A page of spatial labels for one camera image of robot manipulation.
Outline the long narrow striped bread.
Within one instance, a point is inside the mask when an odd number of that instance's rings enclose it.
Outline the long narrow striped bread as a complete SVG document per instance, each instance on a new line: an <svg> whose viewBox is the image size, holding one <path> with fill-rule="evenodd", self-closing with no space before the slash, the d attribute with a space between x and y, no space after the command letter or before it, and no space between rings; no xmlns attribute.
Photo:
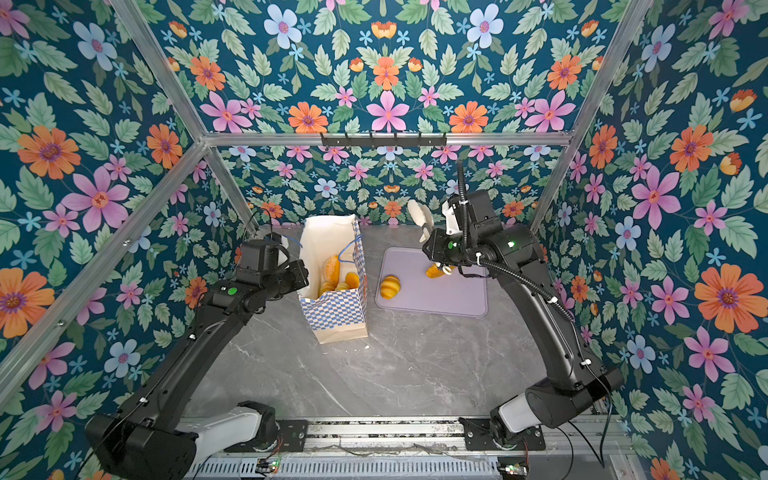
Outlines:
<svg viewBox="0 0 768 480"><path fill-rule="evenodd" d="M325 293L336 290L336 284L332 282L323 282L319 288L318 297L323 296Z"/></svg>

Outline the oval golden bread bun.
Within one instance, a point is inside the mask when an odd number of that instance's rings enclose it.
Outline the oval golden bread bun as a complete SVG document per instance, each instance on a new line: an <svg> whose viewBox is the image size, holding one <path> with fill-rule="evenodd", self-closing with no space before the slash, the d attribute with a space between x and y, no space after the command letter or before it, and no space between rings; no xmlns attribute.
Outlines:
<svg viewBox="0 0 768 480"><path fill-rule="evenodd" d="M322 282L332 282L336 286L338 285L340 279L340 259L338 255L332 255L325 260L321 274Z"/></svg>

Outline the checkered paper bread bag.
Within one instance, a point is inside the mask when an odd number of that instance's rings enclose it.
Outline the checkered paper bread bag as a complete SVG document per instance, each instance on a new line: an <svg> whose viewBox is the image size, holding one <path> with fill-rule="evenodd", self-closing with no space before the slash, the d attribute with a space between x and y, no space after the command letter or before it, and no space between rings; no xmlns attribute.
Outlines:
<svg viewBox="0 0 768 480"><path fill-rule="evenodd" d="M299 289L298 301L317 341L367 337L368 276L358 218L312 216L298 231L277 232L308 270L309 284Z"/></svg>

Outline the yellow orange mango bread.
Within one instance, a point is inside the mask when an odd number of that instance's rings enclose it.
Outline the yellow orange mango bread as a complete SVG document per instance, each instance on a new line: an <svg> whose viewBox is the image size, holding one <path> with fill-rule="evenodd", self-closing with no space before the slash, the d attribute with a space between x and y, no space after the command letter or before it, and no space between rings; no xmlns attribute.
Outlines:
<svg viewBox="0 0 768 480"><path fill-rule="evenodd" d="M349 289L358 289L360 286L360 277L355 272L349 272L345 276L345 283Z"/></svg>

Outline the lavender plastic tray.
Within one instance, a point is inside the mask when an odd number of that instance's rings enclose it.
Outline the lavender plastic tray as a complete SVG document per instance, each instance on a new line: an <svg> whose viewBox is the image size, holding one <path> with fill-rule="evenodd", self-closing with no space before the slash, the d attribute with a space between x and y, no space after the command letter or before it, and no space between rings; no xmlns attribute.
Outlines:
<svg viewBox="0 0 768 480"><path fill-rule="evenodd" d="M378 284L388 276L400 283L400 291L386 299L375 288L376 304L388 310L410 313L429 313L465 317L483 317L488 312L486 271L477 266L465 267L466 278L457 270L450 275L429 278L426 274L433 266L427 256L416 248L390 247L383 254Z"/></svg>

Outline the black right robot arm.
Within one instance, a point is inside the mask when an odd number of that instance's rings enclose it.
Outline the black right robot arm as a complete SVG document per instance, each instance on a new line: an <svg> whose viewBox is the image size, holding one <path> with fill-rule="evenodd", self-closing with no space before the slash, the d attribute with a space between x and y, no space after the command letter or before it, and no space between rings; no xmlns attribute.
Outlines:
<svg viewBox="0 0 768 480"><path fill-rule="evenodd" d="M457 186L446 204L445 227L424 226L422 250L440 267L484 268L521 314L546 372L524 393L491 411L491 434L504 443L529 428L559 427L618 390L624 376L587 346L531 230L524 224L504 226L486 191L467 190L462 168Z"/></svg>

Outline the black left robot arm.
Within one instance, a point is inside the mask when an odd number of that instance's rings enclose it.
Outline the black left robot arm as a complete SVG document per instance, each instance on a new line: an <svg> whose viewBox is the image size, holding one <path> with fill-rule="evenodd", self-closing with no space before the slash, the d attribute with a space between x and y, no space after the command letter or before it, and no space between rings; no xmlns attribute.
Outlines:
<svg viewBox="0 0 768 480"><path fill-rule="evenodd" d="M234 275L198 300L193 321L168 357L116 414L96 414L85 435L100 466L123 479L181 479L198 462L237 444L271 450L278 442L273 407L243 401L198 423L182 416L230 341L268 303L301 290L308 271L277 233L241 246Z"/></svg>

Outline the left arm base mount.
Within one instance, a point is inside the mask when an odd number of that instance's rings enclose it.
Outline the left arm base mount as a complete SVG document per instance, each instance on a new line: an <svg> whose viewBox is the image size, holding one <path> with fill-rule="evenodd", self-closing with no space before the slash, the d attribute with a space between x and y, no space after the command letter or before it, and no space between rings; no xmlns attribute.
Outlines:
<svg viewBox="0 0 768 480"><path fill-rule="evenodd" d="M261 415L259 429L251 439L227 449L229 453L302 452L306 442L307 420L278 419L275 408L256 401L242 401L239 407Z"/></svg>

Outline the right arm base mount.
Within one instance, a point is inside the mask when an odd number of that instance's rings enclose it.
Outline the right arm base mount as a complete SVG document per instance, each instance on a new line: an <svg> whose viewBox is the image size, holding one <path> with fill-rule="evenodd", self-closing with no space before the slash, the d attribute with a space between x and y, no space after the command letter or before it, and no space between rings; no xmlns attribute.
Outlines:
<svg viewBox="0 0 768 480"><path fill-rule="evenodd" d="M487 417L459 417L465 448L469 451L543 451L544 434L536 424L520 432L507 428L495 408Z"/></svg>

